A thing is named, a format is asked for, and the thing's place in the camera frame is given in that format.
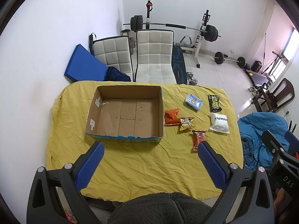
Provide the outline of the blue tissue pack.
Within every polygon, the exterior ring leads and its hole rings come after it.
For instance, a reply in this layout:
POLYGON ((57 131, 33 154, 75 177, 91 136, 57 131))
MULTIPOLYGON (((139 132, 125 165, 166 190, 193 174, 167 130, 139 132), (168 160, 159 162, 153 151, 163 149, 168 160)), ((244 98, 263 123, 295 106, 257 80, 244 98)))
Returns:
POLYGON ((185 103, 188 106, 191 106, 195 111, 199 111, 203 105, 203 101, 196 97, 193 94, 189 94, 186 99, 185 99, 185 103))

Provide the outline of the black yellow snack bag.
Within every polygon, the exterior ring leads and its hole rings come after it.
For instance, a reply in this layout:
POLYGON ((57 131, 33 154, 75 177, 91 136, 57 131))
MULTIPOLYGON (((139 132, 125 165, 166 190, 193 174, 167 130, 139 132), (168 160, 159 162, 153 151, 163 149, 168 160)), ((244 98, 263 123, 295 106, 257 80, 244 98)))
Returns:
POLYGON ((217 113, 222 110, 219 104, 218 95, 208 95, 209 108, 211 113, 217 113))

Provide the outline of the yellow panda snack bag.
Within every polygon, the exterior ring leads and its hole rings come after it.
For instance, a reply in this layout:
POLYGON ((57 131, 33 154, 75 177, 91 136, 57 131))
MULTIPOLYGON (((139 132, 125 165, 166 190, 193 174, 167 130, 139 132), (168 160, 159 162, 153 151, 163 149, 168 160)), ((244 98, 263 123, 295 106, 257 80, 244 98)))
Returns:
POLYGON ((195 126, 193 125, 193 120, 194 117, 180 117, 179 122, 180 122, 180 131, 183 130, 190 130, 194 128, 195 126))

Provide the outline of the white padded pouch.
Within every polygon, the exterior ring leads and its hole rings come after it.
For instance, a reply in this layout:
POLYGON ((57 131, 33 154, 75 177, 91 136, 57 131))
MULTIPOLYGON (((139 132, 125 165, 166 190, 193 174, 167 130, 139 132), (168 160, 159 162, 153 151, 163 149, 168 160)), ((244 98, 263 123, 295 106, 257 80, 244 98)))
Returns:
POLYGON ((211 126, 210 130, 218 133, 229 133, 228 117, 223 114, 210 113, 211 126))

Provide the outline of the black blue bench pad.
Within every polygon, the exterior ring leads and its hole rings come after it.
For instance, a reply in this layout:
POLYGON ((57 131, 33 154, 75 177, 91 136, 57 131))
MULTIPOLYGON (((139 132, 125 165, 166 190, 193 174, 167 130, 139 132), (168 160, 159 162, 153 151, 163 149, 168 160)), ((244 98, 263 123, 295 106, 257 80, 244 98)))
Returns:
POLYGON ((184 61, 184 55, 181 47, 179 46, 173 46, 171 66, 176 79, 176 83, 187 84, 187 71, 184 61))

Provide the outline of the brown wooden chair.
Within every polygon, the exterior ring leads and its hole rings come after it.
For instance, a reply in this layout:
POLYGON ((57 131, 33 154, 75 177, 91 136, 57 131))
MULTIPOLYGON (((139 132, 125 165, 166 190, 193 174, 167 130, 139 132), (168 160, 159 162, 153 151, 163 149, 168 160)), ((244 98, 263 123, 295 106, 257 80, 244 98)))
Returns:
POLYGON ((266 112, 275 113, 285 107, 295 98, 295 89, 292 83, 283 78, 273 91, 266 90, 263 87, 258 89, 258 94, 253 97, 251 104, 256 107, 258 112, 262 112, 262 105, 266 104, 266 112))

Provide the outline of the red floral snack bag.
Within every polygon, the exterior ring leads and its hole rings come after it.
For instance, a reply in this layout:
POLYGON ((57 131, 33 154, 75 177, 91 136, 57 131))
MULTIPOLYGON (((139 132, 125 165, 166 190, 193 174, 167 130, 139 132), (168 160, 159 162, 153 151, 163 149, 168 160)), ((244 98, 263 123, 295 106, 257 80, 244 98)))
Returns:
POLYGON ((201 142, 205 141, 205 133, 206 131, 203 130, 193 130, 193 151, 197 152, 198 151, 198 145, 201 142))

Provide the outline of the yellow tablecloth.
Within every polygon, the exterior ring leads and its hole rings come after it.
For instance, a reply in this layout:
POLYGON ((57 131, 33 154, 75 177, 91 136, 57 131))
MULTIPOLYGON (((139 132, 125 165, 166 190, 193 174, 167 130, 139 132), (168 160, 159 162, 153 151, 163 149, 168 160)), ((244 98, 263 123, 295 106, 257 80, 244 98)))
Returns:
MULTIPOLYGON (((73 163, 94 143, 85 134, 89 107, 98 86, 97 81, 68 85, 52 108, 52 122, 46 149, 47 169, 60 169, 73 163)), ((235 110, 224 90, 206 86, 164 84, 166 109, 179 109, 182 117, 194 117, 196 129, 206 131, 206 141, 228 162, 243 166, 243 149, 235 110), (185 103, 189 94, 203 101, 199 111, 185 103), (228 117, 229 133, 210 130, 208 95, 218 95, 228 117)), ((174 126, 165 128, 158 144, 105 142, 105 153, 89 185, 82 194, 95 199, 126 202, 139 196, 159 192, 180 192, 199 200, 220 195, 197 154, 193 137, 174 126)))

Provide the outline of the orange snack bag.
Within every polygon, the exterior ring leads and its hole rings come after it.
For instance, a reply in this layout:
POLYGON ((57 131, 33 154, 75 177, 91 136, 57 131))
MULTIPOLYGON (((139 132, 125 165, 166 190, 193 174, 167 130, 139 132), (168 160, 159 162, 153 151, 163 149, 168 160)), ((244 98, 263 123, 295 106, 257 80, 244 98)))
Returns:
POLYGON ((165 126, 175 126, 180 125, 180 120, 177 117, 179 113, 179 109, 171 109, 164 111, 164 118, 165 118, 165 126))

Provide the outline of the dumbbell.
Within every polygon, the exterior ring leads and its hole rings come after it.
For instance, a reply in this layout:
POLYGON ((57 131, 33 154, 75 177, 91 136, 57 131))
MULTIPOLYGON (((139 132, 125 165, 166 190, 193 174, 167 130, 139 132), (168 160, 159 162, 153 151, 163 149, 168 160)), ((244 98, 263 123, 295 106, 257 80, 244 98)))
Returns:
POLYGON ((187 79, 189 80, 189 85, 198 84, 198 80, 194 78, 194 74, 192 72, 187 72, 187 79))

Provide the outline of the blue foam mat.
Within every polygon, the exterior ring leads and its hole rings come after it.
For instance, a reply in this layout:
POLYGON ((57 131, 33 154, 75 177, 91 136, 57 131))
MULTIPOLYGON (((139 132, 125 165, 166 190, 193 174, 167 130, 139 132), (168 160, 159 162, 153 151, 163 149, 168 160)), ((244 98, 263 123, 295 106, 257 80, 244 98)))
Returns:
POLYGON ((108 67, 96 59, 81 44, 75 47, 64 75, 72 81, 105 81, 108 67))

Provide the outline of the dark blue cloth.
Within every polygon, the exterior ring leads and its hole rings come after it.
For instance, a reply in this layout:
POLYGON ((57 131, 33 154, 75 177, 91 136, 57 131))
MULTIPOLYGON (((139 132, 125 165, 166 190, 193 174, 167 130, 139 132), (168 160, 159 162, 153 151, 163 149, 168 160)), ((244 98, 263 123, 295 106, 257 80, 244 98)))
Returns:
POLYGON ((105 81, 131 82, 131 78, 126 73, 120 72, 115 67, 108 67, 105 81))

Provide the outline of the white quilted chair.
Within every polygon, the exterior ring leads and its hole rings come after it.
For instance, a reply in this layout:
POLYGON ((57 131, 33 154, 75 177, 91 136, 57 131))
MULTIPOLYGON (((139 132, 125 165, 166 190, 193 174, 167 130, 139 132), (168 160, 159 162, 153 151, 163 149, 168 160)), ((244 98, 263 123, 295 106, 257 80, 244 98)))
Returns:
POLYGON ((113 36, 93 42, 96 59, 108 67, 115 67, 133 80, 133 66, 128 36, 113 36))
POLYGON ((136 32, 137 83, 176 84, 172 70, 174 32, 171 30, 142 29, 136 32))

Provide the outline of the left white quilted chair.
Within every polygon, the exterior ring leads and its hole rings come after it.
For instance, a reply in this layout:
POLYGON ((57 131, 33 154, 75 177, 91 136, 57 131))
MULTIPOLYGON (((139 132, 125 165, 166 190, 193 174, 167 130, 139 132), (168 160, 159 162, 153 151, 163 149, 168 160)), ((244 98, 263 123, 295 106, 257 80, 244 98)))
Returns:
POLYGON ((96 59, 108 67, 115 67, 133 80, 133 66, 128 36, 113 36, 93 42, 96 59))

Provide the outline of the open cardboard box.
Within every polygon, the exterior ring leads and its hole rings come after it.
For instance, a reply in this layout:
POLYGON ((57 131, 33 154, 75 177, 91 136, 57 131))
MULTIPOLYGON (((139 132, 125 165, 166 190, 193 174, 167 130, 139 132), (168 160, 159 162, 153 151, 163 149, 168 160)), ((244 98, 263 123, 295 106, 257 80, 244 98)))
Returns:
POLYGON ((159 85, 101 85, 88 111, 86 135, 99 141, 158 144, 164 136, 159 85))

